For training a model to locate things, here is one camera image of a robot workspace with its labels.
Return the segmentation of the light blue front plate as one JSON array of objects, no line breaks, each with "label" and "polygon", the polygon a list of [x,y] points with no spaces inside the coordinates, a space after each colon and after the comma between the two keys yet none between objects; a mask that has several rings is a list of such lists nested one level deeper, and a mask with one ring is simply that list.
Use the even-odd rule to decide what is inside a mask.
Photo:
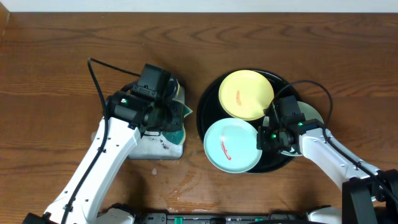
[{"label": "light blue front plate", "polygon": [[218,169],[238,174],[251,170],[262,156],[257,131],[246,121],[224,118],[213,123],[203,140],[205,154]]}]

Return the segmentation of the green yellow sponge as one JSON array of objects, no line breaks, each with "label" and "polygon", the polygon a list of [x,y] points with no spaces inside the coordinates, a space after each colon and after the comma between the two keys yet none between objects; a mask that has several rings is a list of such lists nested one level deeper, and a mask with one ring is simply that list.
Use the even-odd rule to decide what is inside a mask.
[{"label": "green yellow sponge", "polygon": [[[182,104],[183,106],[183,121],[185,118],[190,115],[193,111],[185,104]],[[171,142],[172,144],[182,146],[185,138],[186,138],[186,130],[185,130],[185,123],[182,123],[182,129],[178,131],[173,131],[173,132],[165,132],[162,131],[163,137],[168,140],[168,142]]]}]

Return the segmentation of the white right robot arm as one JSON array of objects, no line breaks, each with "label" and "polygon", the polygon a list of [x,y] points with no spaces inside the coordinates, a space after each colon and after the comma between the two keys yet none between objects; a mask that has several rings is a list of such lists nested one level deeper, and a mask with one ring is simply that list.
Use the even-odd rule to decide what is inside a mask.
[{"label": "white right robot arm", "polygon": [[342,208],[324,207],[307,213],[306,223],[397,223],[397,170],[381,170],[340,143],[317,119],[282,129],[261,126],[257,147],[288,149],[311,160],[342,193]]}]

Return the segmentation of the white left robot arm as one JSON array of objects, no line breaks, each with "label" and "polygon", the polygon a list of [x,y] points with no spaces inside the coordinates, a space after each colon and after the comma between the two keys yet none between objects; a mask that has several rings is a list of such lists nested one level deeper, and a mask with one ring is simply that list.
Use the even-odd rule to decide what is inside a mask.
[{"label": "white left robot arm", "polygon": [[103,119],[83,160],[63,192],[42,216],[29,213],[24,223],[133,223],[134,216],[99,209],[127,159],[179,159],[185,140],[185,90],[119,90],[102,99]]}]

